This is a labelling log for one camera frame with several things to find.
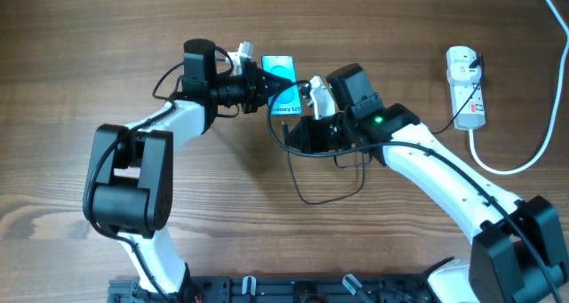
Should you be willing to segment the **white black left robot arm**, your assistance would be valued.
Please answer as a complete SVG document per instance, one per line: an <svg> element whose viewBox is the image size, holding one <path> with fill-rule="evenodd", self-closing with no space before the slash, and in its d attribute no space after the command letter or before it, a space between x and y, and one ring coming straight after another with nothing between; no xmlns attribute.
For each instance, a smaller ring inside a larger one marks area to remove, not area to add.
<svg viewBox="0 0 569 303"><path fill-rule="evenodd" d="M222 116L221 106L254 113L293 86L250 59L232 60L218 72L216 55L225 51L211 40L190 39L183 50L184 73L160 110L139 122L96 130L85 182L85 218L128 250L140 277L134 297L146 302L202 299L166 226L175 151L206 133Z"/></svg>

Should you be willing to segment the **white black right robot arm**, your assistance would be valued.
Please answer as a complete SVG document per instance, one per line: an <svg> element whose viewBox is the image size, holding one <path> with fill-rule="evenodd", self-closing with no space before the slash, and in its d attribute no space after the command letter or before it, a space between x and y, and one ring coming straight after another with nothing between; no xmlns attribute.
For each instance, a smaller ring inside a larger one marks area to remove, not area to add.
<svg viewBox="0 0 569 303"><path fill-rule="evenodd" d="M408 178L459 226L470 260L427 276L442 302L538 302L568 282L568 250L555 207L522 200L445 148L401 104L384 106L356 63L301 87L314 109L285 137L301 155L359 151Z"/></svg>

